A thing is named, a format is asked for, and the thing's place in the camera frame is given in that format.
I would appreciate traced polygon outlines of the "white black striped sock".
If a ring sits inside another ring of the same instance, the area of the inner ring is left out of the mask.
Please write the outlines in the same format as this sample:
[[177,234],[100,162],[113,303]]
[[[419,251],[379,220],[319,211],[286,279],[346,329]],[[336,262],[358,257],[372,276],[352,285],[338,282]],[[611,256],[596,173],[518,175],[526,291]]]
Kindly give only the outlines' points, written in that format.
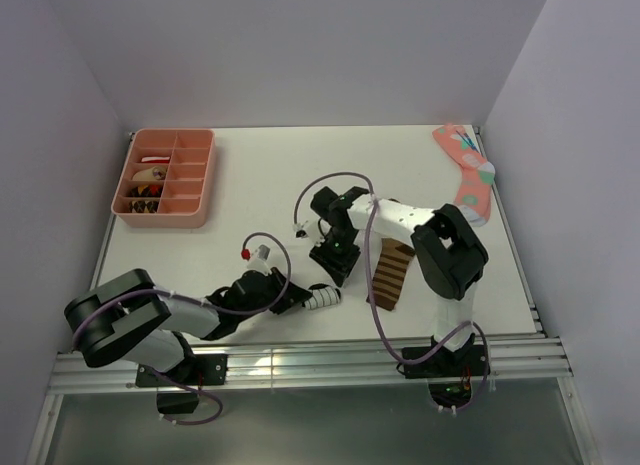
[[306,310],[326,308],[338,305],[342,301],[341,291],[331,285],[316,284],[309,289],[309,292],[310,297],[302,304]]

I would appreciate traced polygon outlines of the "brown striped sock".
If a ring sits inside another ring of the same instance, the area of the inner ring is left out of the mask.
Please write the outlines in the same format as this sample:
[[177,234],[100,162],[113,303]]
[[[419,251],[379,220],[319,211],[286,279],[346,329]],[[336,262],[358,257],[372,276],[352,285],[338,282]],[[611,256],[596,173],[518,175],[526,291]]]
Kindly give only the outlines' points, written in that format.
[[383,238],[381,252],[372,277],[372,289],[376,306],[393,311],[400,299],[404,281],[414,257],[410,246]]

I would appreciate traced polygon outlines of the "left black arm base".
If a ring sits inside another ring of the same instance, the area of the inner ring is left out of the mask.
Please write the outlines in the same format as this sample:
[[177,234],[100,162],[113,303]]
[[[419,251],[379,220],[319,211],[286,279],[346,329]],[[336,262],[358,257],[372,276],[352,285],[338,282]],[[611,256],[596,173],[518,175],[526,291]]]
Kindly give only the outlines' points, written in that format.
[[139,389],[156,390],[156,409],[164,418],[187,422],[186,417],[207,402],[217,406],[217,417],[222,403],[207,388],[225,384],[227,365],[228,355],[224,353],[194,355],[167,372],[139,365],[134,384]]

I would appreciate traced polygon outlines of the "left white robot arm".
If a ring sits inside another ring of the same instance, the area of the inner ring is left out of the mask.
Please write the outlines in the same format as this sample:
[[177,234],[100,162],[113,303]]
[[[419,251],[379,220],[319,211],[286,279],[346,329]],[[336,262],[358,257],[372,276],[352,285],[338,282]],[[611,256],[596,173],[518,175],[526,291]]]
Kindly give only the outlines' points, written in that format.
[[281,314],[312,297],[277,268],[244,272],[231,285],[195,299],[163,290],[136,268],[72,300],[64,316],[72,346],[90,368],[118,360],[151,366],[172,384],[195,371],[186,334],[217,341],[269,311]]

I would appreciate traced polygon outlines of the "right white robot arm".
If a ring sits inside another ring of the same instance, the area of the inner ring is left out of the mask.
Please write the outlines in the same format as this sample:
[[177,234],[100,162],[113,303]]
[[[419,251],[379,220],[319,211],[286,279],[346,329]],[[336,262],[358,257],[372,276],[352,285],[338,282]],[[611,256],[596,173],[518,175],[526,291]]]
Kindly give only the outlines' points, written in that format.
[[342,195],[328,187],[316,192],[311,209],[329,225],[326,233],[313,234],[302,226],[297,234],[314,241],[309,257],[319,264],[338,286],[344,284],[360,257],[365,259],[367,298],[374,324],[384,334],[376,306],[379,297],[396,283],[388,276],[374,283],[370,265],[370,238],[377,233],[414,251],[422,276],[437,297],[432,325],[432,344],[421,358],[433,357],[435,368],[452,375],[468,359],[480,330],[474,326],[475,292],[489,255],[461,211],[445,204],[438,209],[418,208],[398,201],[378,199],[373,192],[353,187]]

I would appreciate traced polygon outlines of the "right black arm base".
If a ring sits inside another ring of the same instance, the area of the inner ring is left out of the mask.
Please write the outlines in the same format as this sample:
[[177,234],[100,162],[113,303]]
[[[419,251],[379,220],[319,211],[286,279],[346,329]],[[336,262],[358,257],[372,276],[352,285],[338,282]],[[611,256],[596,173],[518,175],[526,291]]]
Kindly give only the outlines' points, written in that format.
[[483,334],[480,344],[476,344],[475,339],[476,334],[472,332],[460,349],[450,351],[442,347],[428,360],[416,364],[407,364],[407,361],[433,351],[436,341],[432,339],[428,347],[404,347],[396,371],[408,380],[445,379],[445,382],[430,383],[428,392],[438,410],[454,415],[490,388],[489,343]]

